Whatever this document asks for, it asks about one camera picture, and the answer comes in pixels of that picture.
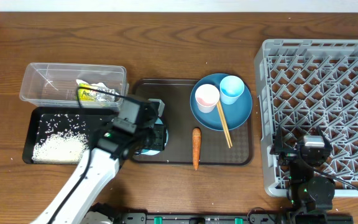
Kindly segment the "light blue bowl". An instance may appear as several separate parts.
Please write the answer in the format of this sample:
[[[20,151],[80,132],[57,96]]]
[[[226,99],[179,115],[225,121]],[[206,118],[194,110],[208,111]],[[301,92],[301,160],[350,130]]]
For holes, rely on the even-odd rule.
[[[159,118],[155,124],[163,124],[163,121]],[[165,132],[165,142],[164,142],[164,146],[167,145],[167,141],[168,141],[168,130],[166,130]],[[143,149],[141,151],[141,155],[146,155],[146,156],[154,156],[159,154],[160,151],[156,151],[156,150],[151,150],[151,149]]]

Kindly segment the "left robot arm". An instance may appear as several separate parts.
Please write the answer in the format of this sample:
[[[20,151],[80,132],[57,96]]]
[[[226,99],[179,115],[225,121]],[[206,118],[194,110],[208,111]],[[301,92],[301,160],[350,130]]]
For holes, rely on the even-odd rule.
[[[127,97],[113,119],[90,137],[74,173],[35,223],[80,223],[102,189],[135,154],[153,156],[165,149],[167,128],[160,99]]]

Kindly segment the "foil snack wrapper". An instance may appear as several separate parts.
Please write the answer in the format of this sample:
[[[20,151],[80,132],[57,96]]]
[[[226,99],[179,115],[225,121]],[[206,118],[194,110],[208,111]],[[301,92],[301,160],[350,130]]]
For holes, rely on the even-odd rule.
[[[108,90],[92,89],[87,87],[79,86],[78,94],[81,101],[92,101],[92,102],[115,102],[116,95],[119,93],[113,89]]]

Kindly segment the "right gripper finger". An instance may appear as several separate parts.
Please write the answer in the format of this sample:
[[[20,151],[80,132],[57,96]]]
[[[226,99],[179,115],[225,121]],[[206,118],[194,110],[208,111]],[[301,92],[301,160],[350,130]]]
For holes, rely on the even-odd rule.
[[[326,138],[326,136],[324,135],[324,133],[322,132],[321,128],[319,126],[316,127],[316,130],[318,132],[318,134],[322,137],[323,142],[324,142],[324,148],[325,149],[333,149],[331,143],[329,142],[329,140]]]
[[[277,128],[276,136],[273,142],[273,146],[270,150],[271,155],[280,155],[288,152],[287,147],[283,144],[283,136],[281,126]]]

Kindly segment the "white rice pile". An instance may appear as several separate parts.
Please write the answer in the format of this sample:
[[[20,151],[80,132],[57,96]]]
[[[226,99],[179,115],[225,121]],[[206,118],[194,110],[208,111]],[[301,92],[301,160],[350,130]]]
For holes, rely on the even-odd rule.
[[[77,164],[90,135],[114,115],[43,114],[36,132],[34,164]]]

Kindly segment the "orange carrot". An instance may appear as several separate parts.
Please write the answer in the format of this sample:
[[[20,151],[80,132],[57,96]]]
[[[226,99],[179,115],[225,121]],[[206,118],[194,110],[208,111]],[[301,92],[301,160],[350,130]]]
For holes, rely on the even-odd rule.
[[[192,146],[193,146],[193,167],[194,170],[198,170],[200,161],[201,150],[201,130],[195,128],[192,132]]]

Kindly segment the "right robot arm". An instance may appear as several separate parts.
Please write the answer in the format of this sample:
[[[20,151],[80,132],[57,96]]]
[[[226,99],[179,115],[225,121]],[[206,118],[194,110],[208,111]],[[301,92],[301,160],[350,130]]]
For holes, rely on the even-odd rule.
[[[330,177],[315,176],[333,147],[320,128],[317,135],[304,135],[293,147],[285,146],[278,130],[270,153],[278,156],[278,165],[289,167],[287,198],[292,208],[277,215],[275,223],[327,223],[327,211],[333,208],[335,183]]]

